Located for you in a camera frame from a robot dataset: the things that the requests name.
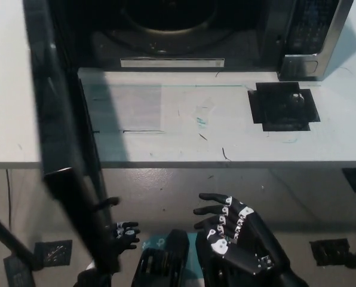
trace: stainless steel panel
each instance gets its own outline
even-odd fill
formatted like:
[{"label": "stainless steel panel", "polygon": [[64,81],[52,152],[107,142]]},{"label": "stainless steel panel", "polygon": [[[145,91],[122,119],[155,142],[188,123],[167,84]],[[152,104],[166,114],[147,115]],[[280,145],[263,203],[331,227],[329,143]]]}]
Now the stainless steel panel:
[{"label": "stainless steel panel", "polygon": [[352,4],[353,0],[340,0],[320,53],[284,56],[278,73],[279,78],[322,77],[324,75]]},{"label": "stainless steel panel", "polygon": [[123,68],[222,68],[224,59],[121,59]]}]

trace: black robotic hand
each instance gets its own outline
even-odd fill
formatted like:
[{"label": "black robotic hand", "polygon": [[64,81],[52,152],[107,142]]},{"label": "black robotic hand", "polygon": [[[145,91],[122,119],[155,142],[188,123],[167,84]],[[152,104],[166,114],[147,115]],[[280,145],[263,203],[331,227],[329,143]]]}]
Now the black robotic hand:
[{"label": "black robotic hand", "polygon": [[[201,193],[203,200],[221,205],[194,210],[196,215],[215,214],[194,225],[203,229],[212,251],[228,264],[258,278],[268,279],[273,286],[308,286],[290,268],[290,260],[261,217],[246,204],[223,194]],[[254,238],[254,248],[244,244]]]},{"label": "black robotic hand", "polygon": [[[119,222],[108,227],[116,254],[121,255],[125,250],[137,248],[134,244],[140,242],[137,238],[140,233],[137,226],[138,222]],[[86,270],[78,275],[77,283],[73,287],[109,287],[111,280],[112,274],[101,273],[92,261]]]},{"label": "black robotic hand", "polygon": [[134,243],[140,242],[137,234],[140,230],[136,228],[138,222],[119,222],[114,223],[110,227],[113,235],[113,246],[118,254],[122,254],[125,250],[137,248]]}]

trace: floor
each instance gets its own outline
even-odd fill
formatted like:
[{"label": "floor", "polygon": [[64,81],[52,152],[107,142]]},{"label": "floor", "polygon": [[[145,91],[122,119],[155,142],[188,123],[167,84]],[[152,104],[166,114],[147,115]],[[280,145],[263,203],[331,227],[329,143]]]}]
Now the floor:
[{"label": "floor", "polygon": [[[38,241],[73,240],[68,267],[34,273],[37,286],[70,287],[91,259],[56,201],[45,191],[37,170],[12,170],[12,231],[31,250]],[[348,238],[356,251],[356,194],[340,170],[315,169],[131,169],[104,170],[110,196],[122,203],[112,208],[116,221],[139,221],[141,242],[172,228],[192,230],[203,205],[201,192],[229,194],[260,213],[283,245],[294,271],[312,287],[356,286],[356,270],[317,267],[309,242]],[[8,190],[0,170],[0,220],[8,226]],[[141,248],[121,256],[122,272],[114,286],[130,286]],[[0,286],[8,286],[0,243]]]}]

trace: robot finger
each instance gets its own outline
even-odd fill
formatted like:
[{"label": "robot finger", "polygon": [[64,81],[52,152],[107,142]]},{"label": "robot finger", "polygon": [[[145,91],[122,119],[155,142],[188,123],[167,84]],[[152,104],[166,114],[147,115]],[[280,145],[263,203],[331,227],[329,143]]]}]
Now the robot finger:
[{"label": "robot finger", "polygon": [[216,193],[200,193],[200,199],[214,200],[225,206],[229,206],[240,218],[244,219],[247,215],[254,212],[254,210],[232,196]]},{"label": "robot finger", "polygon": [[137,235],[134,232],[132,234],[124,234],[118,238],[118,240],[120,240],[124,246],[130,246],[132,243],[140,242],[140,239],[137,238]]},{"label": "robot finger", "polygon": [[232,230],[226,226],[223,226],[222,224],[217,225],[217,231],[221,236],[227,236],[228,238],[232,238],[234,240],[239,239],[239,231],[236,232],[235,230]]},{"label": "robot finger", "polygon": [[223,225],[227,230],[233,233],[239,233],[241,229],[241,225],[234,223],[233,220],[230,220],[230,217],[227,217],[225,215],[215,215],[205,220],[202,220],[201,222],[198,222],[194,225],[194,229],[203,229],[204,221],[207,221],[210,225]]},{"label": "robot finger", "polygon": [[128,227],[136,227],[138,226],[138,222],[124,221],[118,222],[117,228],[128,228]]},{"label": "robot finger", "polygon": [[128,228],[125,230],[124,235],[134,235],[134,234],[139,234],[141,231],[138,228]]},{"label": "robot finger", "polygon": [[196,215],[206,215],[209,213],[228,216],[229,209],[224,205],[211,205],[194,209],[194,214]]}]

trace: white countertop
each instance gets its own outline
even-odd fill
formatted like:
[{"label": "white countertop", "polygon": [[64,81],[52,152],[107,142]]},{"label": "white countertop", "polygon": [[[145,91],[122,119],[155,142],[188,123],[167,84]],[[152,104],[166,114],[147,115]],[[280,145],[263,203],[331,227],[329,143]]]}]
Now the white countertop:
[{"label": "white countertop", "polygon": [[[268,133],[253,124],[247,89],[277,81],[274,73],[79,74],[104,167],[356,166],[356,1],[326,79],[300,84],[311,89],[321,120],[310,132]],[[115,118],[94,92],[102,79]],[[0,167],[39,163],[31,82],[22,4],[0,0]],[[153,132],[124,133],[128,127]]]}]

